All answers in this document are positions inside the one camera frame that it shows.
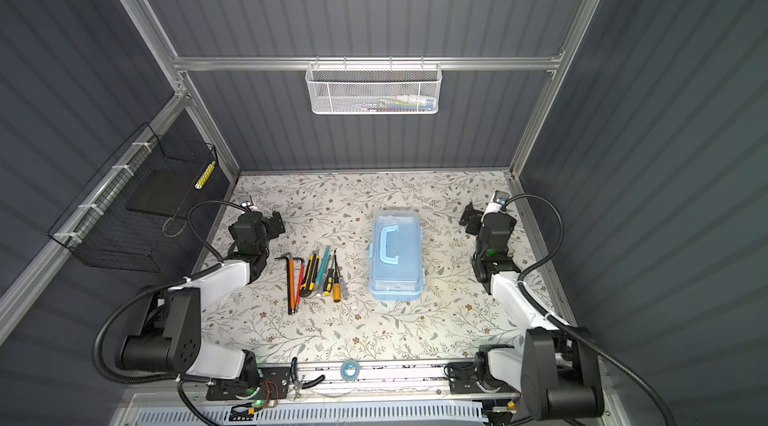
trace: teal pen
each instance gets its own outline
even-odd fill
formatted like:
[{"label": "teal pen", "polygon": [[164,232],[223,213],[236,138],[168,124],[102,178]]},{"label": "teal pen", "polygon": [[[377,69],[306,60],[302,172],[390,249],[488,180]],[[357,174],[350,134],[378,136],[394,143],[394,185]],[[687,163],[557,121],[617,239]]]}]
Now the teal pen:
[{"label": "teal pen", "polygon": [[322,281],[322,275],[326,273],[326,264],[328,264],[328,255],[331,253],[331,247],[326,248],[326,254],[322,258],[322,264],[320,265],[320,271],[317,272],[317,281],[315,283],[319,283]]}]

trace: light blue handle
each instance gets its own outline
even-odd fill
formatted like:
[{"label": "light blue handle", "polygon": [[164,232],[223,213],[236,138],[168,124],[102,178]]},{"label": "light blue handle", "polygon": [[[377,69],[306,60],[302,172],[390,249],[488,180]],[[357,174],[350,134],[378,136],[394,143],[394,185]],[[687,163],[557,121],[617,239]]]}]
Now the light blue handle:
[{"label": "light blue handle", "polygon": [[389,232],[395,232],[397,231],[397,225],[391,225],[389,227],[382,228],[382,234],[380,236],[379,241],[379,259],[382,260],[382,263],[387,264],[397,264],[400,260],[400,257],[395,255],[394,258],[388,257],[386,255],[386,234]]}]

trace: toolbox lid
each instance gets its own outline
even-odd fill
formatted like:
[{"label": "toolbox lid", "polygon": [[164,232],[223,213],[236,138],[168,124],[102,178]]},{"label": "toolbox lid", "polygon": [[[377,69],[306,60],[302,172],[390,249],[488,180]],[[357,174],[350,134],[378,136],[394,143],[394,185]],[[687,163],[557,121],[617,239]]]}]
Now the toolbox lid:
[{"label": "toolbox lid", "polygon": [[369,259],[369,286],[373,293],[420,292],[424,285],[418,213],[400,210],[376,212]]}]

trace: toolbox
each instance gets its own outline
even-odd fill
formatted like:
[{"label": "toolbox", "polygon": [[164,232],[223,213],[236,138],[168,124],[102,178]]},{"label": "toolbox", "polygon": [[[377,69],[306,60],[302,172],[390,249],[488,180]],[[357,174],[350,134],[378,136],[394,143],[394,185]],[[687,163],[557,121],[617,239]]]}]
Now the toolbox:
[{"label": "toolbox", "polygon": [[373,217],[373,240],[368,249],[369,288],[380,301],[410,301],[422,294],[422,229],[418,213],[381,210]]}]

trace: yellow connector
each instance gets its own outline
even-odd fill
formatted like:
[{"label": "yellow connector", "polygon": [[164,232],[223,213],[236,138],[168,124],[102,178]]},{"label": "yellow connector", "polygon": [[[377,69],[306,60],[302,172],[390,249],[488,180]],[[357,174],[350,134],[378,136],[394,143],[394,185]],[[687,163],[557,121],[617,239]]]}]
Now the yellow connector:
[{"label": "yellow connector", "polygon": [[203,172],[203,176],[200,177],[199,180],[197,180],[197,183],[194,185],[196,190],[200,190],[205,185],[205,182],[208,181],[208,178],[210,178],[210,174],[214,172],[214,168],[216,167],[216,161],[212,161],[208,167],[205,169],[205,172]]}]

